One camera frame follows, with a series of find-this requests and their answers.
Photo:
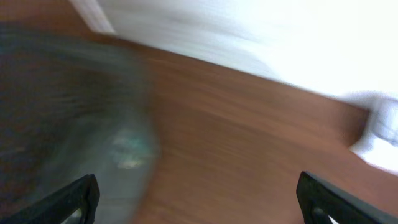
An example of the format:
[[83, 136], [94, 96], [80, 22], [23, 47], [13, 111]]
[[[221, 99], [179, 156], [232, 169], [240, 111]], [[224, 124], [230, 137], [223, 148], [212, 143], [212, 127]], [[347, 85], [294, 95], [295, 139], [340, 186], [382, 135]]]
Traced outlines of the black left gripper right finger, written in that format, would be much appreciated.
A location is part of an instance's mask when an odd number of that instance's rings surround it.
[[397, 224], [397, 217], [307, 171], [300, 174], [296, 195], [305, 224]]

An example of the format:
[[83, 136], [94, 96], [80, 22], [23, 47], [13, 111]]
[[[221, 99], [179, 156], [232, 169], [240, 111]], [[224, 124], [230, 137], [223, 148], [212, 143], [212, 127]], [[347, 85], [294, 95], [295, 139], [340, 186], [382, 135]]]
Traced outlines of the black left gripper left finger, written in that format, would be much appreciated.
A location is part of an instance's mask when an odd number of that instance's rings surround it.
[[93, 224], [100, 199], [95, 175], [85, 175], [24, 208], [1, 224]]

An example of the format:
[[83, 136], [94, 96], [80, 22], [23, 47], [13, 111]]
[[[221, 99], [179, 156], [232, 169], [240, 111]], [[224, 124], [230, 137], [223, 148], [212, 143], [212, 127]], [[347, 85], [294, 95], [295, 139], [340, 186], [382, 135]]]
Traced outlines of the white barcode scanner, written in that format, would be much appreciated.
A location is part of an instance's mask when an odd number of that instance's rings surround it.
[[397, 175], [397, 93], [357, 91], [345, 101], [369, 110], [363, 133], [350, 151], [368, 165]]

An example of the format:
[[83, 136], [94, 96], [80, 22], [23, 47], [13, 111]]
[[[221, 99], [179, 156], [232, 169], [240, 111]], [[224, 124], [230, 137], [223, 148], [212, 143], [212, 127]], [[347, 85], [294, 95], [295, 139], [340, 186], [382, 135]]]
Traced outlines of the grey plastic mesh basket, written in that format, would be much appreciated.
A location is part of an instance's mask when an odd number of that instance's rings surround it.
[[95, 223], [130, 223], [159, 157], [130, 50], [1, 24], [1, 219], [84, 175]]

